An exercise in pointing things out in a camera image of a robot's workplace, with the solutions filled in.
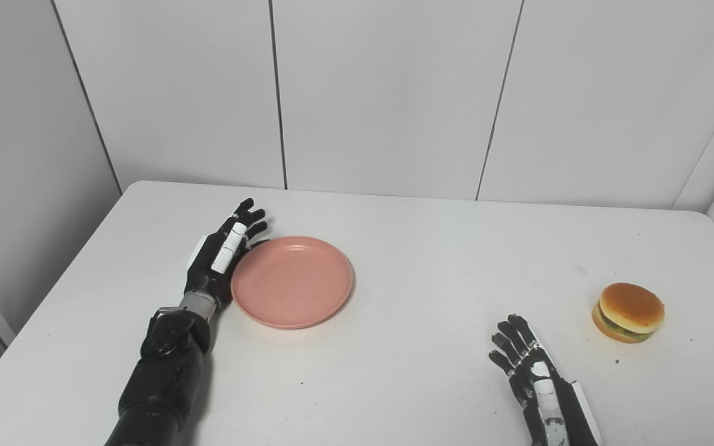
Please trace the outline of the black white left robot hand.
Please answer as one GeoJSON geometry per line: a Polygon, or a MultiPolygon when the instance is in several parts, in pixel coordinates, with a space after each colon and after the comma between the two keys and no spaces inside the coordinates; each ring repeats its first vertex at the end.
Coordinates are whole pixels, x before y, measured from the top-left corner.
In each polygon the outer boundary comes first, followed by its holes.
{"type": "Polygon", "coordinates": [[[255,201],[241,201],[220,228],[202,239],[187,269],[185,292],[204,292],[219,308],[232,302],[231,280],[236,265],[254,248],[252,239],[268,229],[266,211],[253,211],[255,201]]]}

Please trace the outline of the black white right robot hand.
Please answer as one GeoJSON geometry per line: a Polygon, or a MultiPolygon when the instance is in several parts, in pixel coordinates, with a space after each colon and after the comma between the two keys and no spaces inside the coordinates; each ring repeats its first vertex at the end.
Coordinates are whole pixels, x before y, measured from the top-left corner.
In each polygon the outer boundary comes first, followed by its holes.
{"type": "Polygon", "coordinates": [[[527,320],[515,313],[498,322],[488,358],[508,379],[532,445],[601,445],[598,425],[578,381],[558,372],[527,320]]]}

